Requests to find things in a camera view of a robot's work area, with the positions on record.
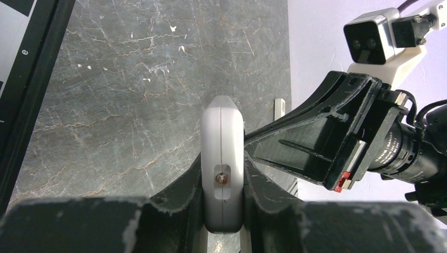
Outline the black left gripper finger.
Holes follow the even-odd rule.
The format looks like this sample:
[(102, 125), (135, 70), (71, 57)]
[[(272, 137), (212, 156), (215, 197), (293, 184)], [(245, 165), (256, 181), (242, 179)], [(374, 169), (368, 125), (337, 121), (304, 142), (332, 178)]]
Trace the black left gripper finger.
[(152, 197), (37, 198), (1, 219), (1, 252), (204, 252), (200, 159)]

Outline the white remote control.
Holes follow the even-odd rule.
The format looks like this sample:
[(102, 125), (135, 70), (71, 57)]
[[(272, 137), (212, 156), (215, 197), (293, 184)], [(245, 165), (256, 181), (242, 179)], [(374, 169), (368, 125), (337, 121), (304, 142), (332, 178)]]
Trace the white remote control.
[(243, 223), (244, 122), (233, 100), (216, 96), (200, 122), (204, 223), (212, 233), (235, 233)]

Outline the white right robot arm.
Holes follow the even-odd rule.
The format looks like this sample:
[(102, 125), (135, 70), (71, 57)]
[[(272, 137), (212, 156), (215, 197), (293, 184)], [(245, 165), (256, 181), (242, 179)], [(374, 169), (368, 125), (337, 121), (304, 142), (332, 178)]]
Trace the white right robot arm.
[(341, 192), (366, 172), (415, 186), (405, 195), (446, 217), (446, 101), (421, 110), (411, 93), (367, 74), (331, 71), (282, 118), (246, 135), (252, 159)]

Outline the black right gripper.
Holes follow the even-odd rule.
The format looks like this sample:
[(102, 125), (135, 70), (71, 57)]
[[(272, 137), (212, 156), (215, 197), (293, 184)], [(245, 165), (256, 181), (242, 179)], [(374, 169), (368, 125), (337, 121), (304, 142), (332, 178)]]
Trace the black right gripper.
[(402, 147), (409, 96), (381, 88), (367, 74), (331, 71), (299, 107), (246, 135), (244, 252), (446, 252), (446, 234), (417, 205), (302, 201), (253, 162), (351, 189)]

